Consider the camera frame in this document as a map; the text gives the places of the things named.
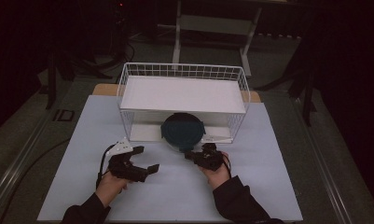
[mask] person's right hand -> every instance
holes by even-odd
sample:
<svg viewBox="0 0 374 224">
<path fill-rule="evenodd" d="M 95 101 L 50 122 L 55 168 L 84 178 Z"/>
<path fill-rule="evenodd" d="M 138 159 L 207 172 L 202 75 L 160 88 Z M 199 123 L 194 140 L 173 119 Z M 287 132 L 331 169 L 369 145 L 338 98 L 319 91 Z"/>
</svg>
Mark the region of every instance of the person's right hand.
<svg viewBox="0 0 374 224">
<path fill-rule="evenodd" d="M 222 154 L 224 155 L 224 162 L 229 163 L 228 153 L 222 152 Z M 206 175 L 208 183 L 212 189 L 218 188 L 220 185 L 230 179 L 228 169 L 224 163 L 222 163 L 216 171 L 208 170 L 200 166 L 199 169 L 204 175 Z"/>
<path fill-rule="evenodd" d="M 107 207 L 123 189 L 128 189 L 128 183 L 132 182 L 127 179 L 117 178 L 111 172 L 106 172 L 95 193 L 103 206 Z"/>
</svg>

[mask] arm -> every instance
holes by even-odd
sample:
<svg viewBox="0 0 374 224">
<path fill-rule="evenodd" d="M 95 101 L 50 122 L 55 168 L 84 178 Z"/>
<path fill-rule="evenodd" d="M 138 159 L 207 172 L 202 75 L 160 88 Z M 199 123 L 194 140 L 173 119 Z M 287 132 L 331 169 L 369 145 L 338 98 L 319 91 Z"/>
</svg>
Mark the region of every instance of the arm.
<svg viewBox="0 0 374 224">
<path fill-rule="evenodd" d="M 225 156 L 224 161 L 227 161 L 228 154 L 222 153 Z M 270 218 L 251 195 L 250 187 L 244 186 L 238 176 L 229 176 L 225 164 L 216 171 L 199 168 L 213 189 L 215 207 L 222 217 L 236 223 L 283 223 L 280 219 Z"/>
<path fill-rule="evenodd" d="M 226 219 L 239 223 L 270 218 L 238 176 L 216 188 L 213 194 L 216 209 Z"/>
<path fill-rule="evenodd" d="M 73 205 L 66 210 L 62 224 L 103 223 L 111 209 L 108 205 L 123 189 L 127 189 L 129 182 L 107 172 L 97 190 L 82 205 Z"/>
</svg>

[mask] person's left hand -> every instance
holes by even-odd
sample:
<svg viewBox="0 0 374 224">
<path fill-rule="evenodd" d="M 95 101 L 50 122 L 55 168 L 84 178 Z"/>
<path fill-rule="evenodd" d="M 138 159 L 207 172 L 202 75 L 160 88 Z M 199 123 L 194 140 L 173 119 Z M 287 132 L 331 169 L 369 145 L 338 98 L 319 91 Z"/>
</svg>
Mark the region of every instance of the person's left hand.
<svg viewBox="0 0 374 224">
<path fill-rule="evenodd" d="M 102 201 L 103 206 L 107 207 L 123 189 L 128 189 L 128 183 L 131 181 L 117 178 L 111 172 L 107 172 L 103 175 L 95 193 Z"/>
</svg>

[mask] white paper sheet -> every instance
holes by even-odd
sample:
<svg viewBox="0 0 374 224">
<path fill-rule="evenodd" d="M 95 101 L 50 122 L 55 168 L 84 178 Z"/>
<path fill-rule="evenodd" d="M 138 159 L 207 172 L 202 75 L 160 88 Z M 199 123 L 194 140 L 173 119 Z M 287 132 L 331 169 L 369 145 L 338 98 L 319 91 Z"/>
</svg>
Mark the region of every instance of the white paper sheet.
<svg viewBox="0 0 374 224">
<path fill-rule="evenodd" d="M 90 96 L 38 216 L 61 220 L 73 204 L 84 203 L 94 192 L 106 148 L 125 136 L 117 99 Z M 109 219 L 115 222 L 221 222 L 207 180 L 192 161 L 166 143 L 144 143 L 145 152 L 132 157 L 146 168 L 160 164 L 145 183 L 133 183 L 112 202 Z M 232 174 L 249 185 L 253 196 L 271 217 L 302 220 L 268 113 L 263 104 L 250 104 L 233 144 L 217 144 L 231 160 Z"/>
</svg>

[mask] black sleeve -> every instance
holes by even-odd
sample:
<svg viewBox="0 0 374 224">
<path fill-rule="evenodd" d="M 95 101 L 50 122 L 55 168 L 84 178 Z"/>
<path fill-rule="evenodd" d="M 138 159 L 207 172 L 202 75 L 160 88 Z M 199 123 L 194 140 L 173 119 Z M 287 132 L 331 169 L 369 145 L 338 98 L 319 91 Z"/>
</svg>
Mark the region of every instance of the black sleeve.
<svg viewBox="0 0 374 224">
<path fill-rule="evenodd" d="M 244 186 L 238 176 L 213 191 L 215 206 L 219 214 L 236 223 L 283 223 L 270 219 L 268 213 L 254 199 L 250 187 Z"/>
<path fill-rule="evenodd" d="M 94 224 L 100 221 L 108 214 L 110 207 L 104 208 L 102 202 L 93 193 L 82 205 L 73 205 L 69 207 L 62 220 L 62 224 Z"/>
</svg>

